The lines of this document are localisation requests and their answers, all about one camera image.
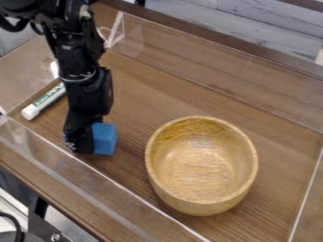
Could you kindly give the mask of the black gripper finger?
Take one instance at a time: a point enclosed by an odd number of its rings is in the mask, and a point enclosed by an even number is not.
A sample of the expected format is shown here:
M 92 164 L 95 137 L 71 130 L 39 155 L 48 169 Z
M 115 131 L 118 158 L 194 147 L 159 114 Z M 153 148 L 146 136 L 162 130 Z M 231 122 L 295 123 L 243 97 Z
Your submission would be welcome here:
M 76 152 L 92 153 L 95 150 L 92 123 L 86 124 L 78 129 L 76 133 Z
M 68 116 L 63 127 L 64 142 L 67 148 L 75 152 L 82 152 L 82 118 L 79 116 Z

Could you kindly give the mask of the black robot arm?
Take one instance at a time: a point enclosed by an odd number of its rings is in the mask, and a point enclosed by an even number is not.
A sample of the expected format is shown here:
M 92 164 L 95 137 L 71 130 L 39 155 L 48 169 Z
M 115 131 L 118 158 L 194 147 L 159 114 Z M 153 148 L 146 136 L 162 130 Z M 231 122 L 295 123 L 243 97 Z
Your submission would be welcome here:
M 112 155 L 117 126 L 104 122 L 114 105 L 111 70 L 100 66 L 104 39 L 96 28 L 90 0 L 0 0 L 0 28 L 27 26 L 46 37 L 58 61 L 68 112 L 63 133 L 75 153 Z

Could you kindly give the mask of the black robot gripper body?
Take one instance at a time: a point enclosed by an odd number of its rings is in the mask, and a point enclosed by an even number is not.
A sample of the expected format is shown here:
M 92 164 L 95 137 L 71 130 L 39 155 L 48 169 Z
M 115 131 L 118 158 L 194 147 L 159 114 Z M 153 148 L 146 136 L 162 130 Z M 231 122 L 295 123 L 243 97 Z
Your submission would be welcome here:
M 114 104 L 111 71 L 96 67 L 80 74 L 59 72 L 68 98 L 66 127 L 90 125 L 110 114 Z

